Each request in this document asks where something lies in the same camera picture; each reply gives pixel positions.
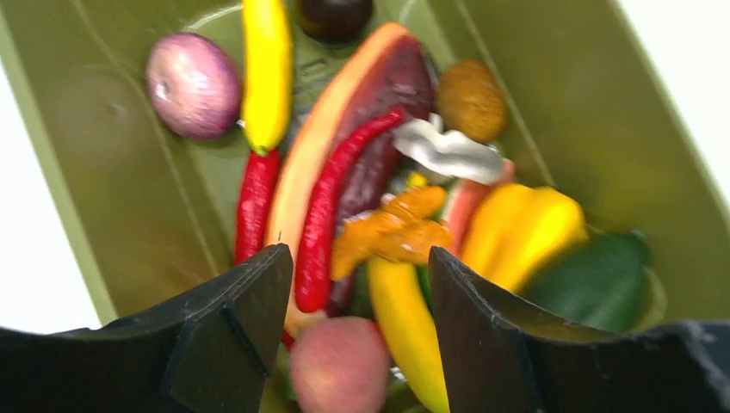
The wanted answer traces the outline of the purple red onion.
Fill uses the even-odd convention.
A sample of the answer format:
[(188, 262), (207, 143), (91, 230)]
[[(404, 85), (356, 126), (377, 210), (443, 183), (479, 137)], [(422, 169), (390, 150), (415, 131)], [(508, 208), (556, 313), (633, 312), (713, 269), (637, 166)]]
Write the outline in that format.
[(218, 139), (239, 119), (243, 86), (237, 67), (202, 35), (177, 32), (158, 40), (145, 80), (158, 117), (186, 139)]

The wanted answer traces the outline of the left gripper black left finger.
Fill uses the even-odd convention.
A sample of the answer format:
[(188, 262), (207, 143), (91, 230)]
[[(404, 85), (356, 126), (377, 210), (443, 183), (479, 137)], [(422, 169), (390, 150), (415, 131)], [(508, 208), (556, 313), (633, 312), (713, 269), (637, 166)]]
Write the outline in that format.
[(275, 372), (292, 273), (279, 243), (97, 330), (2, 330), (1, 409), (256, 412)]

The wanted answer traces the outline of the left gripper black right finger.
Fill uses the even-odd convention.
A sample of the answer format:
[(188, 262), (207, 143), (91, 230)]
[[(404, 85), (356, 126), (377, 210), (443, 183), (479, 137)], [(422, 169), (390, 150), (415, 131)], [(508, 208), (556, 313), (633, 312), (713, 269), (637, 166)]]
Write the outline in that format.
[(729, 324), (616, 336), (557, 317), (441, 248), (429, 259), (453, 412), (726, 412)]

